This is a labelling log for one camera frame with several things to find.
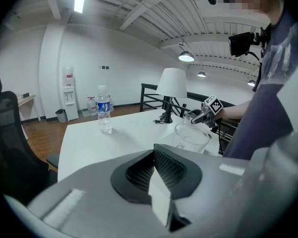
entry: black railing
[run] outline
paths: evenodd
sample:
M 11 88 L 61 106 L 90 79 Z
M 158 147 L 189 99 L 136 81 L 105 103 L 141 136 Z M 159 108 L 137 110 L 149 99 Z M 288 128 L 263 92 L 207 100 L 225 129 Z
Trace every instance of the black railing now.
M 151 90 L 156 90 L 158 86 L 156 85 L 150 85 L 150 84 L 141 84 L 142 90 L 141 90 L 141 99 L 140 99 L 140 112 L 146 111 L 146 110 L 154 110 L 158 108 L 162 108 L 166 110 L 166 104 L 170 102 L 170 97 L 164 96 L 163 99 L 159 99 L 153 96 L 159 96 L 159 94 L 146 94 L 145 89 L 151 89 Z M 152 99 L 150 101 L 145 101 L 144 98 L 147 97 L 149 99 Z M 204 102 L 208 96 L 201 95 L 201 94 L 196 94 L 196 93 L 187 93 L 187 98 L 199 102 Z M 162 105 L 159 106 L 152 106 L 148 103 L 153 103 L 153 102 L 161 102 Z M 234 106 L 233 104 L 225 101 L 221 101 L 224 107 L 232 107 Z M 172 111 L 175 115 L 183 118 L 185 115 L 185 112 L 190 111 L 189 109 L 186 108 L 187 105 L 183 104 L 180 106 L 178 100 L 176 98 L 172 98 Z M 221 145 L 223 151 L 225 151 L 228 143 L 230 142 L 231 138 L 233 137 L 237 126 L 239 122 L 236 120 L 228 120 L 228 119 L 223 119 L 221 122 L 221 131 L 219 131 L 218 127 L 213 128 L 211 131 L 219 134 L 220 133 L 220 139 L 221 139 Z

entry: brown floor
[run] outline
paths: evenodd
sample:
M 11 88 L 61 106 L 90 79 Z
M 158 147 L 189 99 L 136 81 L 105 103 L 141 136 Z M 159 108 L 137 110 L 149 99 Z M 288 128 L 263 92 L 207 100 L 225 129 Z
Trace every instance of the brown floor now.
M 116 108 L 111 117 L 118 117 L 139 112 L 139 105 Z M 28 136 L 28 144 L 38 158 L 45 161 L 46 156 L 50 153 L 59 153 L 61 150 L 62 140 L 66 127 L 69 124 L 81 123 L 86 121 L 97 120 L 97 116 L 88 118 L 79 118 L 66 123 L 55 121 L 34 121 L 23 124 L 25 133 Z

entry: blue bottle label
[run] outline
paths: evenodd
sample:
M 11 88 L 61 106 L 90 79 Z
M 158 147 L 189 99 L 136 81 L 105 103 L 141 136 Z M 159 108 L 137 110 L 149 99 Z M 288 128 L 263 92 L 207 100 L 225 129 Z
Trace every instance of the blue bottle label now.
M 110 102 L 104 102 L 104 103 L 96 102 L 96 109 L 98 113 L 107 113 L 110 111 Z

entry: white pillar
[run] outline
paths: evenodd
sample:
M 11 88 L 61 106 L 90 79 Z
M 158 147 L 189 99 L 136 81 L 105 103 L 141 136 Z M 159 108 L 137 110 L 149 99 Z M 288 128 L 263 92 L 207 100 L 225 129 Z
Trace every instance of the white pillar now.
M 42 42 L 39 60 L 39 84 L 45 117 L 56 117 L 55 111 L 62 108 L 60 93 L 60 53 L 63 34 L 71 12 L 62 13 L 62 20 L 51 18 Z

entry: desk leg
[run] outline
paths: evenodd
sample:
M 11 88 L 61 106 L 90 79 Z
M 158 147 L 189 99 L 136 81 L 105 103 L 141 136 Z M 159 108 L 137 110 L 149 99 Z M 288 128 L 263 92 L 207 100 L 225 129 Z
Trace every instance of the desk leg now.
M 22 125 L 21 125 L 21 127 L 22 127 L 22 130 L 23 130 L 23 134 L 24 134 L 24 136 L 25 136 L 25 139 L 28 140 L 29 138 L 28 138 L 28 136 L 26 135 L 26 133 L 25 133 L 24 128 L 23 128 Z
M 38 113 L 38 108 L 36 106 L 35 98 L 33 99 L 33 104 L 34 104 L 34 110 L 36 112 L 36 116 L 38 117 L 38 120 L 41 121 L 41 118 L 40 118 L 39 113 Z

